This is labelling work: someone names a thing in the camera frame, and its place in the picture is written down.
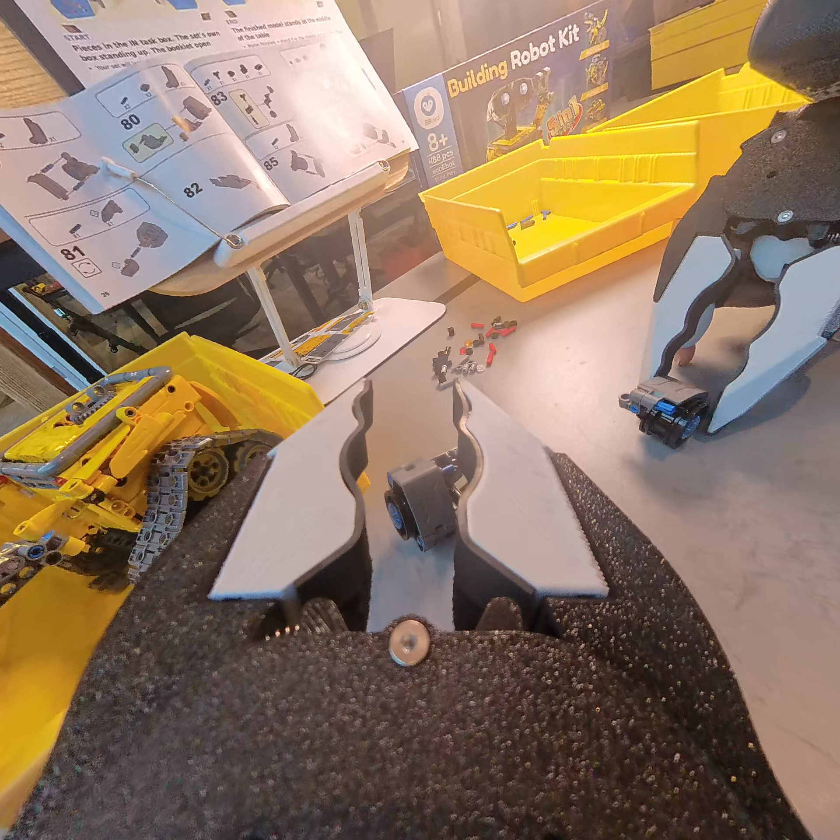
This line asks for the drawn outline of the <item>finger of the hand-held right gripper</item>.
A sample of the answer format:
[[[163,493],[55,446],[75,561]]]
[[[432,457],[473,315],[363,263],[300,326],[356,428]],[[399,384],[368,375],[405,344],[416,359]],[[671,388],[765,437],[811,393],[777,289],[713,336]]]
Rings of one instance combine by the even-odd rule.
[[[707,431],[745,414],[827,343],[834,330],[834,254],[791,263],[776,286],[775,314],[751,342],[741,373],[722,392]]]
[[[677,350],[694,338],[701,318],[722,293],[736,262],[724,237],[695,237],[654,303],[641,382],[671,372]]]

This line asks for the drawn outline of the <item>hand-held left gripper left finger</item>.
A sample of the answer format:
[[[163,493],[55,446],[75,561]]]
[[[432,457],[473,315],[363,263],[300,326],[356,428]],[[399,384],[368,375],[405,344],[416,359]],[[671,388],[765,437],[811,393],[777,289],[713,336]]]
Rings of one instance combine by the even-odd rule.
[[[210,600],[299,595],[359,541],[372,419],[372,383],[359,380],[275,447]]]

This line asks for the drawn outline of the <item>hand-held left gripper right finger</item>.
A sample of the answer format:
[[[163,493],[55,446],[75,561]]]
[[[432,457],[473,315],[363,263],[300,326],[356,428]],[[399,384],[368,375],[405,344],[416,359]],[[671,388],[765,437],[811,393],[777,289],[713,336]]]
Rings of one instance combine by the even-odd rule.
[[[605,598],[608,584],[553,453],[468,382],[454,393],[456,571],[472,599]]]

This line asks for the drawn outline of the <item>grey brick block assembly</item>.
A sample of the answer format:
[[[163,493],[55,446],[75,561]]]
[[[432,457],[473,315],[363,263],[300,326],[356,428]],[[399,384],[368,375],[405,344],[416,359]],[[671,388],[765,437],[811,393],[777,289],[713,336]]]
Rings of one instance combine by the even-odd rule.
[[[426,552],[455,534],[463,475],[456,448],[388,472],[385,506],[403,540]]]

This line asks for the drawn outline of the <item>grey black wheel assembly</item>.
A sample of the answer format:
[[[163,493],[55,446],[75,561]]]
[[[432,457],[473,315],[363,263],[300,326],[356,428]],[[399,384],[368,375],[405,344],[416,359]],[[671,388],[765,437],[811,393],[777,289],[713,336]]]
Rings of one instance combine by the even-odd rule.
[[[710,395],[672,377],[656,376],[619,395],[618,404],[637,417],[640,432],[679,449],[707,417]]]

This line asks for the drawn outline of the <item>grey desk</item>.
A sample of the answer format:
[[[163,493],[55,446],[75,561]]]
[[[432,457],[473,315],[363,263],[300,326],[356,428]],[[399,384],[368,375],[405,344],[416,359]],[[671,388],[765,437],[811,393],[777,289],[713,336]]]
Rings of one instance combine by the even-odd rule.
[[[838,838],[838,343],[718,435],[671,451],[617,404],[635,387],[665,250],[658,243],[520,303],[441,254],[379,297],[443,302],[444,319],[372,374],[364,494],[368,627],[414,613],[452,627],[452,548],[421,553],[385,511],[386,473],[456,444],[431,359],[447,329],[518,320],[469,379],[568,454],[674,566],[737,674],[763,749],[814,837]]]

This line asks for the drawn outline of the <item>white printed task sheet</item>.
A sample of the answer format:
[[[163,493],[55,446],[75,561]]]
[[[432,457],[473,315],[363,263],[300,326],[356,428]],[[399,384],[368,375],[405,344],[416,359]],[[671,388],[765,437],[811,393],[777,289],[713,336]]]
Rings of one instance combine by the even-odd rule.
[[[153,57],[177,64],[339,35],[357,43],[335,2],[14,1],[86,88]]]

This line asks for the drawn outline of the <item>yellow plastic bin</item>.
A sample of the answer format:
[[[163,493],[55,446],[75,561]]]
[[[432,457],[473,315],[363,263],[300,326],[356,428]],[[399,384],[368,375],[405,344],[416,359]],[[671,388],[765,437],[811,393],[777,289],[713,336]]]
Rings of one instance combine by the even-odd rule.
[[[323,409],[309,384],[185,333],[104,377],[155,366],[215,392],[245,427],[282,439]],[[2,436],[2,444],[80,392]],[[88,660],[131,586],[99,591],[87,577],[48,568],[2,605],[2,834],[40,776]]]
[[[733,74],[715,70],[588,133],[552,140],[542,155],[695,154],[708,148],[712,158],[729,166],[742,143],[767,128],[777,113],[809,103],[749,65]]]

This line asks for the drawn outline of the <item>yellow bin with divider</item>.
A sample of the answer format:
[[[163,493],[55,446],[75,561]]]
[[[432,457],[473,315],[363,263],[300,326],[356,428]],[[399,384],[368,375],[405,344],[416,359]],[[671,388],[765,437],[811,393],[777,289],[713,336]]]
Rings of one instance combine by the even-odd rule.
[[[698,152],[544,157],[549,144],[421,194],[445,256],[521,302],[666,239],[695,195]],[[538,209],[551,215],[508,231]]]

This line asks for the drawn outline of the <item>stacked yellow bins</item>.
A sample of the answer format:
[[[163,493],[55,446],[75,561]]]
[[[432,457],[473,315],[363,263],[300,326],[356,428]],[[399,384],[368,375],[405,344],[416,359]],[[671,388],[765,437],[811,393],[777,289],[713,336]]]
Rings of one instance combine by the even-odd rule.
[[[655,2],[649,30],[651,88],[671,88],[748,61],[765,1]]]

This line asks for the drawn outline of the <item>pile of small brick pins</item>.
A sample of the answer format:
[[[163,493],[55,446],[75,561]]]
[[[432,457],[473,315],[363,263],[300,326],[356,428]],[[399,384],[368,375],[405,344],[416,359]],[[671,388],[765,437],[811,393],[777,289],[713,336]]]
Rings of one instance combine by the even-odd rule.
[[[498,355],[498,344],[518,330],[516,319],[495,317],[489,322],[471,322],[469,333],[458,346],[454,328],[447,329],[447,342],[431,361],[432,376],[439,389],[453,385],[457,379],[486,372]]]

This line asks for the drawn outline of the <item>yellow tracked brick model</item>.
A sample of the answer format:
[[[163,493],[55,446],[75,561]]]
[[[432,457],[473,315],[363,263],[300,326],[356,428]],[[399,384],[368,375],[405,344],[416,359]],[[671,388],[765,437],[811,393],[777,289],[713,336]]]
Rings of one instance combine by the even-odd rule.
[[[281,440],[171,367],[100,379],[2,444],[2,605],[48,568],[101,592],[135,584]]]

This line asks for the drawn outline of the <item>yellow black sticker sheet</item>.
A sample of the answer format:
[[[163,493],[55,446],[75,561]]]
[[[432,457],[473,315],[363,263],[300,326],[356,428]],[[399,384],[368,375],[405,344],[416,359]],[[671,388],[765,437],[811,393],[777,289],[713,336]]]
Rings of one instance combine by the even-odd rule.
[[[375,331],[368,328],[374,317],[373,311],[356,309],[292,339],[290,348],[297,362],[287,360],[282,348],[267,353],[260,361],[275,370],[307,380],[323,362],[338,361],[344,351],[353,354],[356,351],[356,347],[351,347],[353,336],[360,337],[358,350],[363,350],[369,341],[378,340]]]

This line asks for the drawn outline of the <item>round wooden booklet stand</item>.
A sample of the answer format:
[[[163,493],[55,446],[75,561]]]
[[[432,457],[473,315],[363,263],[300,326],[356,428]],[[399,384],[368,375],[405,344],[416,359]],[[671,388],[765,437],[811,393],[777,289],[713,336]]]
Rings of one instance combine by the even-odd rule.
[[[364,54],[363,67],[376,74],[358,41],[351,44],[348,39],[339,35],[320,35],[305,38],[296,45],[278,47],[285,49],[302,46],[305,41],[310,39],[329,37],[338,37],[356,55]],[[141,61],[121,70],[138,65]],[[95,82],[85,90],[92,88],[101,81],[105,81],[112,75]],[[381,83],[383,88],[387,90],[382,80]],[[33,108],[60,100],[30,104],[26,107],[11,110]],[[255,220],[239,234],[226,238],[222,244],[206,252],[203,257],[195,260],[186,268],[144,291],[155,291],[180,297],[195,296],[220,287],[237,276],[245,274],[260,300],[261,307],[267,315],[269,324],[287,360],[298,362],[291,350],[290,341],[277,307],[270,299],[263,265],[268,260],[279,256],[282,251],[296,245],[310,235],[322,231],[342,217],[347,217],[359,284],[356,302],[351,311],[356,309],[373,311],[374,320],[367,327],[373,329],[375,331],[374,335],[379,337],[374,342],[369,341],[363,350],[358,350],[361,346],[361,339],[357,335],[353,336],[351,347],[356,347],[353,354],[344,351],[341,353],[339,360],[325,361],[318,367],[310,383],[314,385],[321,400],[324,403],[330,403],[353,383],[378,368],[384,361],[389,360],[445,315],[445,305],[440,303],[388,297],[375,301],[371,291],[371,273],[364,241],[361,209],[389,192],[403,179],[410,154],[411,152],[405,152],[390,161],[378,161],[369,164],[355,175],[312,194],[299,203],[287,207],[282,212]]]

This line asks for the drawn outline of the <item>blue robot kit box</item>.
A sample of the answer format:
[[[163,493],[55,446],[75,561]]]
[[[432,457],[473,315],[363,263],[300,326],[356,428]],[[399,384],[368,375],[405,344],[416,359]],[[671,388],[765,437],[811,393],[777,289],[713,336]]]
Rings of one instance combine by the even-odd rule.
[[[438,186],[535,141],[580,134],[649,88],[655,2],[461,2],[482,54],[406,87],[413,168]]]

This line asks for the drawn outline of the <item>black backing board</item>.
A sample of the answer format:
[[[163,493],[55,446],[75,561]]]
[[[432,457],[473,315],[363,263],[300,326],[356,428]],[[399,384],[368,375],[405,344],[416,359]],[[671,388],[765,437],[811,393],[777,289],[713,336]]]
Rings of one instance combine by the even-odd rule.
[[[1,1],[1,19],[22,47],[67,96],[84,91],[86,86],[73,73],[56,50],[27,15],[13,1]]]

